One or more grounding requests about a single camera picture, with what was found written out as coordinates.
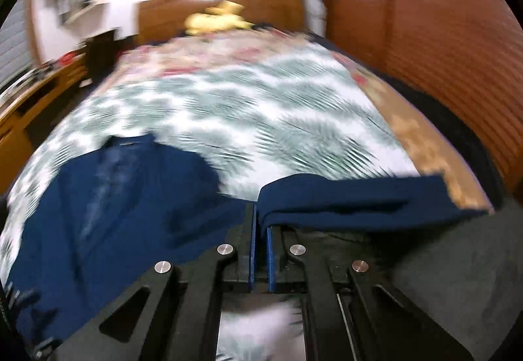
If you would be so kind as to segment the wooden desk cabinet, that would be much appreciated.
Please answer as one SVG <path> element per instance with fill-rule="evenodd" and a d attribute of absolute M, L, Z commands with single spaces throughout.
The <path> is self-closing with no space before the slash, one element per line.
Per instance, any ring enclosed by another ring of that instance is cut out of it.
<path fill-rule="evenodd" d="M 4 193 L 35 150 L 70 111 L 81 81 L 84 56 L 35 83 L 1 109 L 1 191 Z"/>

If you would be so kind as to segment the dark wooden chair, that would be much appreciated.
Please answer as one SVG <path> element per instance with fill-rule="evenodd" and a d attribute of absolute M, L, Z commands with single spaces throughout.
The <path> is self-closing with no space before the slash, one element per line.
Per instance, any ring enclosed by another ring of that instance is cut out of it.
<path fill-rule="evenodd" d="M 116 34 L 117 30 L 114 28 L 91 36 L 85 41 L 84 62 L 87 77 L 94 84 L 99 84 L 113 71 L 118 58 L 125 51 L 136 47 L 135 35 L 118 38 Z"/>

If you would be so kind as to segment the wooden louvered wardrobe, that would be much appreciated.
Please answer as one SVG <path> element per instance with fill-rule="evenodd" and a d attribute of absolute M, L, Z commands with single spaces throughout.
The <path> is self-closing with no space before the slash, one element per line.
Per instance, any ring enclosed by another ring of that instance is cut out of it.
<path fill-rule="evenodd" d="M 425 91 L 522 183 L 522 29 L 504 0 L 323 0 L 326 36 L 361 62 Z"/>

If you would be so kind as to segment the navy blue suit jacket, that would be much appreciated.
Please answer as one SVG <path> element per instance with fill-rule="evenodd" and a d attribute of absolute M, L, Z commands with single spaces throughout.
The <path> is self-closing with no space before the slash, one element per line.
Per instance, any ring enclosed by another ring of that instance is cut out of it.
<path fill-rule="evenodd" d="M 245 200 L 219 191 L 196 153 L 152 135 L 112 138 L 67 161 L 26 220 L 8 281 L 35 301 L 20 305 L 24 341 L 66 340 L 158 261 L 182 264 L 220 244 Z M 300 173 L 265 185 L 261 228 L 400 230 L 463 220 L 438 175 L 329 180 Z"/>

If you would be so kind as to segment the palm leaf print bedsheet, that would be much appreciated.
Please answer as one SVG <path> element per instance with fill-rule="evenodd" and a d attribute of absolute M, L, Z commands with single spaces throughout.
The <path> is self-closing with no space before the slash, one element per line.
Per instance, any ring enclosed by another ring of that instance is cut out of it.
<path fill-rule="evenodd" d="M 113 87 L 69 114 L 12 187 L 3 235 L 8 283 L 24 224 L 60 168 L 112 138 L 143 135 L 202 156 L 218 174 L 220 193 L 246 202 L 299 172 L 330 180 L 417 174 L 355 74 L 317 44 L 259 63 Z"/>

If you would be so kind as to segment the grey window blind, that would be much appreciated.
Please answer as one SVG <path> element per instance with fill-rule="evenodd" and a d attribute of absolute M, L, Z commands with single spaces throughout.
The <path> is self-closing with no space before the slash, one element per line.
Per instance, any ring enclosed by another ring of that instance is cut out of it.
<path fill-rule="evenodd" d="M 18 0 L 0 31 L 0 85 L 9 86 L 33 65 L 26 30 L 26 1 Z"/>

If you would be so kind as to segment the wooden headboard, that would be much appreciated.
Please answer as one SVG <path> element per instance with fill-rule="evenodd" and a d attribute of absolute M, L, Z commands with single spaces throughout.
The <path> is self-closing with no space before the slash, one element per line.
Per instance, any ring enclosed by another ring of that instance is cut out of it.
<path fill-rule="evenodd" d="M 254 24 L 286 31 L 309 28 L 304 0 L 146 0 L 137 4 L 137 42 L 168 41 L 198 12 L 231 12 Z"/>

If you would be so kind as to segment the yellow plush toy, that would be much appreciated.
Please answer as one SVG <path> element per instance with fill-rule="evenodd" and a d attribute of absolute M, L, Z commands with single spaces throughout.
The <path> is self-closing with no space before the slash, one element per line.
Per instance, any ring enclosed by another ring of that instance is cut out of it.
<path fill-rule="evenodd" d="M 238 3 L 220 1 L 217 6 L 188 16 L 184 21 L 184 30 L 187 35 L 206 35 L 233 29 L 251 29 L 254 23 L 241 16 L 243 10 L 244 6 Z"/>

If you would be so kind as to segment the floral blanket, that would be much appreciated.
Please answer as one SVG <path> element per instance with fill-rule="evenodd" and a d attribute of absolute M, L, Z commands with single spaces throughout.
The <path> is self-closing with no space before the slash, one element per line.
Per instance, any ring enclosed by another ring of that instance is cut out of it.
<path fill-rule="evenodd" d="M 176 37 L 160 45 L 142 45 L 124 52 L 114 71 L 103 79 L 94 94 L 103 95 L 113 87 L 145 80 L 225 65 L 259 63 L 311 44 L 310 35 L 287 33 L 273 27 Z"/>

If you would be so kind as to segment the dark grey folded garment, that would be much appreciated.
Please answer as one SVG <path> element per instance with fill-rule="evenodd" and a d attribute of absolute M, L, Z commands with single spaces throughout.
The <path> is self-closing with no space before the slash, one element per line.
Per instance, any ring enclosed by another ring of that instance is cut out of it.
<path fill-rule="evenodd" d="M 459 341 L 488 360 L 522 310 L 522 207 L 451 227 L 401 261 L 393 283 Z"/>

